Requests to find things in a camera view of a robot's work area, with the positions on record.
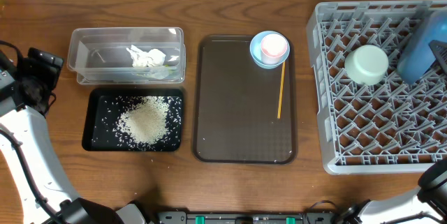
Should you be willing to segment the dark blue plate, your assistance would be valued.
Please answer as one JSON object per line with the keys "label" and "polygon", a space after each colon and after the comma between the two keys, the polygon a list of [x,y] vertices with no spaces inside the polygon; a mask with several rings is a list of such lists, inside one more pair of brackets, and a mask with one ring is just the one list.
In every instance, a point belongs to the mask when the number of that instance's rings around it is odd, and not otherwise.
{"label": "dark blue plate", "polygon": [[438,10],[423,19],[410,37],[398,61],[397,73],[407,84],[418,81],[436,62],[432,40],[446,42],[446,11]]}

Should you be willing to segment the mint green bowl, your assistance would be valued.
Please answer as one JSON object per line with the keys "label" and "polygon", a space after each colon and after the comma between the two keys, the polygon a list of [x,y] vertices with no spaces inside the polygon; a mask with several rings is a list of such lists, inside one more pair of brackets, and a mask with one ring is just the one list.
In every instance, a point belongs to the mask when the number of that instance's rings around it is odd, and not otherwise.
{"label": "mint green bowl", "polygon": [[346,74],[358,84],[375,85],[384,77],[389,61],[387,54],[375,45],[363,45],[349,53],[344,62]]}

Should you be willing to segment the wooden chopstick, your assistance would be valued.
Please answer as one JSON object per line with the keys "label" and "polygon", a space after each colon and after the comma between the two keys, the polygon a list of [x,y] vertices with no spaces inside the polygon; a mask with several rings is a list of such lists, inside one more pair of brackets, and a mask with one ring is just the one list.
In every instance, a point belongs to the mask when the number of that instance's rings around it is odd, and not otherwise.
{"label": "wooden chopstick", "polygon": [[281,65],[281,79],[280,79],[280,88],[279,88],[277,119],[281,119],[282,101],[283,101],[283,93],[284,93],[285,68],[286,68],[286,62],[283,62]]}

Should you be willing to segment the white pink cup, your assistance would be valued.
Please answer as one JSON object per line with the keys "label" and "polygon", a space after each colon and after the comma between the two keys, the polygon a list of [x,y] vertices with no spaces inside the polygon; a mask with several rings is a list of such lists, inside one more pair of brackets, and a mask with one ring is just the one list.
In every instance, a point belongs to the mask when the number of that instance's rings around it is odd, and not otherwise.
{"label": "white pink cup", "polygon": [[261,41],[261,61],[266,65],[281,62],[288,49],[287,40],[280,34],[270,33]]}

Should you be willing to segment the yellow green snack wrapper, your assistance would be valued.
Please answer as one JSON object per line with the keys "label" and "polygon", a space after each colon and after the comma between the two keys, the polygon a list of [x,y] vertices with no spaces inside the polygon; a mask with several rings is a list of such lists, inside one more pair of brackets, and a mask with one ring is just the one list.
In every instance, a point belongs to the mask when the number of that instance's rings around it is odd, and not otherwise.
{"label": "yellow green snack wrapper", "polygon": [[171,75],[175,74],[175,69],[169,66],[157,66],[157,67],[144,67],[138,70],[135,75],[154,80],[166,80]]}

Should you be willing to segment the white napkin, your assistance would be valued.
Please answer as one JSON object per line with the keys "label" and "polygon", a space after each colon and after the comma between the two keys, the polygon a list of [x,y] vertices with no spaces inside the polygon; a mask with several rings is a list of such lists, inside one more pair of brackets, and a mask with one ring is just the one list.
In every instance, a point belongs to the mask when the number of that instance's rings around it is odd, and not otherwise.
{"label": "white napkin", "polygon": [[166,58],[166,55],[158,49],[151,49],[145,52],[132,45],[130,48],[127,47],[126,51],[131,55],[132,66],[136,68],[159,67],[164,64]]}

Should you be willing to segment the pile of white rice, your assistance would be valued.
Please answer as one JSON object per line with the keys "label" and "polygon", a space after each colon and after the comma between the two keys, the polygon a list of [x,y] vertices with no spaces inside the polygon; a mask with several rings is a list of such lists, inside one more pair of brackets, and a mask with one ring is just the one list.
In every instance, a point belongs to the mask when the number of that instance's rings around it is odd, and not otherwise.
{"label": "pile of white rice", "polygon": [[181,129],[179,96],[101,96],[92,147],[106,151],[175,151]]}

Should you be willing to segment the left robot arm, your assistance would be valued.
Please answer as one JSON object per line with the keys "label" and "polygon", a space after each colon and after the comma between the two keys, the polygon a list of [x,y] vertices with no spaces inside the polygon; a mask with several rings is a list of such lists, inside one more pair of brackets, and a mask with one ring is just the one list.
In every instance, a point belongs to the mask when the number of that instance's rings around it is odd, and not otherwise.
{"label": "left robot arm", "polygon": [[137,204],[119,210],[81,198],[54,152],[46,116],[64,60],[29,48],[1,55],[1,152],[20,195],[25,223],[148,223]]}

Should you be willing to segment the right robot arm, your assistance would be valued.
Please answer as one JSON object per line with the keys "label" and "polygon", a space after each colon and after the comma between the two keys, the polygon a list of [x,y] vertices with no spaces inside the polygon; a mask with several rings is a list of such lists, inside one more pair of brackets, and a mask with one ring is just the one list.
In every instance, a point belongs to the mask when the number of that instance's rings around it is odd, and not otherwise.
{"label": "right robot arm", "polygon": [[437,149],[417,189],[383,201],[369,201],[359,212],[363,223],[446,222],[446,77],[432,68],[432,45],[446,39],[420,38],[405,47],[393,74],[383,50],[359,47],[345,62],[345,73],[361,89],[353,93],[337,116],[349,121],[339,129],[366,156],[379,151],[378,162],[415,163],[416,155]]}

